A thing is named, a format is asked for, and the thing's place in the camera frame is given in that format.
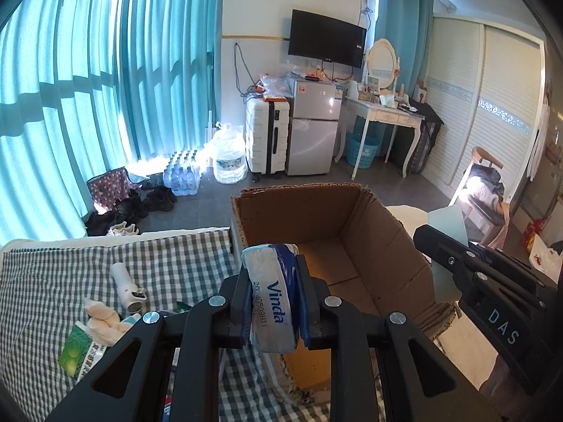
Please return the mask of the bottled water pack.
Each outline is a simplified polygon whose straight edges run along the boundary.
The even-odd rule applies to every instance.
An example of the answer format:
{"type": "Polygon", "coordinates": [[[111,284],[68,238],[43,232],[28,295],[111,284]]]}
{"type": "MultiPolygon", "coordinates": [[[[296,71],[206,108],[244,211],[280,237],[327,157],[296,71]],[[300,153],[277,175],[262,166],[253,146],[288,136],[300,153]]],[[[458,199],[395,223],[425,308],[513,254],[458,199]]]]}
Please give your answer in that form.
{"type": "Polygon", "coordinates": [[[207,162],[204,149],[174,153],[163,172],[164,186],[177,196],[196,195],[207,162]]]}

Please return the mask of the white suitcase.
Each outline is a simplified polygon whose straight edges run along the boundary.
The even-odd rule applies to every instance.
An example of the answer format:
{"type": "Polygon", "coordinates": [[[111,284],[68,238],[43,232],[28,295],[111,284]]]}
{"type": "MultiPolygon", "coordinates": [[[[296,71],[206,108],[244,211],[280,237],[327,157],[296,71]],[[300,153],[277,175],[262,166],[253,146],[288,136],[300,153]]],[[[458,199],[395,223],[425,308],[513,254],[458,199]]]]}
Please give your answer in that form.
{"type": "Polygon", "coordinates": [[[248,169],[253,176],[271,175],[285,170],[289,103],[252,98],[246,105],[245,145],[248,169]]]}

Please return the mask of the oval vanity mirror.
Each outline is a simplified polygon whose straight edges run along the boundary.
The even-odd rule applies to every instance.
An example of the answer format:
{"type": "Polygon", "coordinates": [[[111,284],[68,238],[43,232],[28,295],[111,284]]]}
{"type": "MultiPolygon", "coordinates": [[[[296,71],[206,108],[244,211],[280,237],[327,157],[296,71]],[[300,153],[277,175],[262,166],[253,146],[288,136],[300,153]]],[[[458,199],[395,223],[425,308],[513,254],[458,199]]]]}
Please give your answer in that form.
{"type": "Polygon", "coordinates": [[[366,83],[380,90],[396,85],[400,74],[400,58],[385,38],[378,39],[366,55],[366,83]]]}

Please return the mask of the teal corner curtain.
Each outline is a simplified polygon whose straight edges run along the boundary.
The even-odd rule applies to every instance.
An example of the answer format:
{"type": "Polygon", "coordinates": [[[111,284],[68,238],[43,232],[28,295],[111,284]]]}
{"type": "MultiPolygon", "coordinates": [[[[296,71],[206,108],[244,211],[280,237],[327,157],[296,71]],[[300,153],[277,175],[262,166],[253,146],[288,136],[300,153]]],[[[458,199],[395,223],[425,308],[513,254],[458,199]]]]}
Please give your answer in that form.
{"type": "Polygon", "coordinates": [[[434,0],[379,0],[375,38],[392,44],[400,58],[397,84],[413,96],[426,77],[434,0]]]}

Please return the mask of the cream lace sock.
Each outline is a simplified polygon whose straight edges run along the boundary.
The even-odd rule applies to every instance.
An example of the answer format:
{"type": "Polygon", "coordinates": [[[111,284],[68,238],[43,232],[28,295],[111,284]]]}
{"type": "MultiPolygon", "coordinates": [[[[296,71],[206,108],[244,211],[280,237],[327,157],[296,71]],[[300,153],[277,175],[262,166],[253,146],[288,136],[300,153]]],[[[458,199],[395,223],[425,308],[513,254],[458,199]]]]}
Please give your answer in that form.
{"type": "Polygon", "coordinates": [[[121,319],[114,309],[89,298],[84,299],[84,311],[89,316],[86,324],[88,335],[105,347],[114,346],[140,319],[139,313],[121,319]]]}

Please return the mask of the cardboard box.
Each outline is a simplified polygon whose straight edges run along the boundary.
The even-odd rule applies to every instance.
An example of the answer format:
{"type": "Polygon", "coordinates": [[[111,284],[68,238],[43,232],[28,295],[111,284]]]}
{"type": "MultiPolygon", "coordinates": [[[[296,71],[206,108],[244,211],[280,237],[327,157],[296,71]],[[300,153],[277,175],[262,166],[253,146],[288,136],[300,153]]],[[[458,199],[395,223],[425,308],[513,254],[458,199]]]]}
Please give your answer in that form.
{"type": "Polygon", "coordinates": [[[386,207],[353,183],[249,188],[231,205],[240,249],[294,244],[310,274],[360,311],[404,313],[429,338],[452,323],[455,309],[437,302],[431,265],[412,241],[427,212],[386,207]]]}

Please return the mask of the large water jug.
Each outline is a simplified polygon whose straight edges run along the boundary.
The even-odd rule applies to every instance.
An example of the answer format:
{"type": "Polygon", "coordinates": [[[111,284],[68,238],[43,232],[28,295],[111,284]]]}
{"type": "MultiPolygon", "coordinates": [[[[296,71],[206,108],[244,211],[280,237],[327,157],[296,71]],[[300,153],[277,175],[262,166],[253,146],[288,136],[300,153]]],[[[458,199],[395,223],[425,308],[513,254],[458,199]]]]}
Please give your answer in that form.
{"type": "Polygon", "coordinates": [[[240,182],[247,173],[242,131],[230,123],[220,124],[210,142],[215,179],[224,185],[240,182]]]}

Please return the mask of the green 999 medicine box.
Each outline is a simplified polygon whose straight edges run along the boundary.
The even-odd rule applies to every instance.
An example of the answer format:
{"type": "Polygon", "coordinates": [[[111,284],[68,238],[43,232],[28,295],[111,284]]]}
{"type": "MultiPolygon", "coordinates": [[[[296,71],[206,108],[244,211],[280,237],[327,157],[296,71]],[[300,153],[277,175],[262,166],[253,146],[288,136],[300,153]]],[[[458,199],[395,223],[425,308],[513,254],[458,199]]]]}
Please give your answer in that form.
{"type": "Polygon", "coordinates": [[[108,347],[94,341],[82,322],[76,322],[58,358],[62,370],[76,382],[87,375],[102,359],[108,347]]]}

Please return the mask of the teal window curtain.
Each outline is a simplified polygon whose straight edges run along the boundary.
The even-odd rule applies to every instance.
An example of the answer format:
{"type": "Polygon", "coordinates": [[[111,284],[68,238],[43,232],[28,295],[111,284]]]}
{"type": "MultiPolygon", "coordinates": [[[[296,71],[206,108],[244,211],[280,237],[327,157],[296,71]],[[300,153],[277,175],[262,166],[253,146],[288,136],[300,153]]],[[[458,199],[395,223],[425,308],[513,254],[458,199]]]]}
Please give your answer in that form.
{"type": "Polygon", "coordinates": [[[1,0],[1,239],[85,234],[87,183],[220,118],[222,0],[1,0]]]}

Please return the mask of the Vinda tissue pack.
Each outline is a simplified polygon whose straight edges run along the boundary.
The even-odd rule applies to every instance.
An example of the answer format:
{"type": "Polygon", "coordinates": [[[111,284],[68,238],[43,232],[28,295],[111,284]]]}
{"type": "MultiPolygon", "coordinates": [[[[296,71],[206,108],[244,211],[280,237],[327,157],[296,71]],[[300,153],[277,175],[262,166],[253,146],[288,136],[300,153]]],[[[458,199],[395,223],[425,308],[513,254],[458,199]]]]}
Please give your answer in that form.
{"type": "Polygon", "coordinates": [[[252,286],[251,341],[261,352],[291,353],[297,348],[298,250],[294,244],[266,244],[241,253],[252,286]]]}

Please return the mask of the black shoes pile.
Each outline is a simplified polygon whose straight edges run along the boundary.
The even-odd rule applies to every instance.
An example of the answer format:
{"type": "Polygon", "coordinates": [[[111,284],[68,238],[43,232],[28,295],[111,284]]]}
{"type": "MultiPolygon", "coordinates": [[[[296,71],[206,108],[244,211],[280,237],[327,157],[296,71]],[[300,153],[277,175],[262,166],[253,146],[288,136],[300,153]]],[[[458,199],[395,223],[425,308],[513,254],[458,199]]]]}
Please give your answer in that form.
{"type": "Polygon", "coordinates": [[[128,225],[137,225],[146,218],[150,212],[162,211],[169,212],[177,204],[177,195],[174,195],[169,188],[158,186],[150,191],[141,194],[131,190],[130,196],[115,203],[112,211],[107,211],[103,215],[94,211],[85,223],[87,236],[105,236],[109,227],[126,221],[128,225]]]}

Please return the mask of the wooden chair with clothes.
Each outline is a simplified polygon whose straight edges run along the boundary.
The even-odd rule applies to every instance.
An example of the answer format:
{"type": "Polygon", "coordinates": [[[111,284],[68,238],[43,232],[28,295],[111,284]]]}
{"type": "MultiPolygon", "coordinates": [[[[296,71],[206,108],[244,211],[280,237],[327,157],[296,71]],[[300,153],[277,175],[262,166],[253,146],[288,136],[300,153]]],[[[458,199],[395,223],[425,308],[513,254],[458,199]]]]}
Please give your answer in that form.
{"type": "Polygon", "coordinates": [[[502,250],[510,228],[510,204],[505,200],[505,187],[501,169],[504,164],[481,147],[472,148],[469,165],[462,175],[449,206],[458,201],[467,209],[464,217],[477,212],[488,224],[480,244],[495,250],[502,250]]]}

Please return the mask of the black wall television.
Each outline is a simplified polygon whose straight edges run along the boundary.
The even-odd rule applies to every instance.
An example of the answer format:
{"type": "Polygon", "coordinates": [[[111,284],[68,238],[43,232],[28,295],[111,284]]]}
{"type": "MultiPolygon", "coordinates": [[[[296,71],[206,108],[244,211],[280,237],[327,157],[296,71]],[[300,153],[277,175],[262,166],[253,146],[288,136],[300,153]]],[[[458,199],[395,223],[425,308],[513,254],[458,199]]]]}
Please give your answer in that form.
{"type": "Polygon", "coordinates": [[[292,12],[289,55],[359,69],[365,45],[366,29],[361,26],[299,9],[292,12]]]}

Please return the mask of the silver mini fridge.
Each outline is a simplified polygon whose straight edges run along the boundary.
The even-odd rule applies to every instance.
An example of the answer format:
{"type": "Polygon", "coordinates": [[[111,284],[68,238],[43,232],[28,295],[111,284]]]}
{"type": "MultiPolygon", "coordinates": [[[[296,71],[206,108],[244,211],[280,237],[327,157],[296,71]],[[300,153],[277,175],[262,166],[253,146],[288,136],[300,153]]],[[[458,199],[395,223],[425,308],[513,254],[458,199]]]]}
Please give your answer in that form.
{"type": "Polygon", "coordinates": [[[289,143],[286,173],[310,176],[329,173],[342,100],[334,83],[287,79],[290,90],[289,143]]]}

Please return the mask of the white louvered wardrobe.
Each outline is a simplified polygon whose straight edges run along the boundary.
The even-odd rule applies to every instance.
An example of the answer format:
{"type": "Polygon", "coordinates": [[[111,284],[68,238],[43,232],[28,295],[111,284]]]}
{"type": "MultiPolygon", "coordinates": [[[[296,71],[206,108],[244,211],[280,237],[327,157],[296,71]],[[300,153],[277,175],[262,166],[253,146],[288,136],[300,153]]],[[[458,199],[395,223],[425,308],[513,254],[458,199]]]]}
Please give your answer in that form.
{"type": "Polygon", "coordinates": [[[426,70],[426,100],[444,124],[423,175],[452,196],[481,147],[503,165],[513,199],[526,177],[545,91],[545,43],[502,24],[437,16],[426,70]]]}

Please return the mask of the white cylindrical bottle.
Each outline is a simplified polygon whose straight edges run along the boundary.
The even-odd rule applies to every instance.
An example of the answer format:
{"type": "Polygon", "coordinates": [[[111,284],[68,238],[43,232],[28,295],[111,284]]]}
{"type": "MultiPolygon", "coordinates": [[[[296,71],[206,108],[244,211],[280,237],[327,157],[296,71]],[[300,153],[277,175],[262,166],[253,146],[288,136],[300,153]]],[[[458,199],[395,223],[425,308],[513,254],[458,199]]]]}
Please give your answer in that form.
{"type": "Polygon", "coordinates": [[[140,288],[132,279],[122,262],[114,263],[110,270],[121,305],[128,313],[141,313],[147,302],[146,290],[140,288]]]}

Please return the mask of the purple dotted bag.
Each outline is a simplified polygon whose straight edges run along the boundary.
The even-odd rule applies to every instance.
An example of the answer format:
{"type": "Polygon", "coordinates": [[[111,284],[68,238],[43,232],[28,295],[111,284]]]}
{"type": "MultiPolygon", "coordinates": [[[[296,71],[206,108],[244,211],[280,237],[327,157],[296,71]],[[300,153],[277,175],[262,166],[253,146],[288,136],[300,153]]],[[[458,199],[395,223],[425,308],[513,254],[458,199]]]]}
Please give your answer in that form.
{"type": "Polygon", "coordinates": [[[115,203],[130,196],[133,188],[125,167],[105,172],[87,181],[87,187],[97,212],[114,209],[115,203]]]}

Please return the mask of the white sneakers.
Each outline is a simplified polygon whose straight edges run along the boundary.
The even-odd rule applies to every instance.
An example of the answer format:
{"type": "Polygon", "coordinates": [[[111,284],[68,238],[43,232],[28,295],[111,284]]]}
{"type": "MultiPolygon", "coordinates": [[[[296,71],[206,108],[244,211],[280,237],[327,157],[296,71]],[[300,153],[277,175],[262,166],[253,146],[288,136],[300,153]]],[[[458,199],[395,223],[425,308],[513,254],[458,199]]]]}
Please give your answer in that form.
{"type": "Polygon", "coordinates": [[[135,236],[139,235],[140,230],[136,224],[127,224],[126,221],[109,227],[107,236],[135,236]]]}

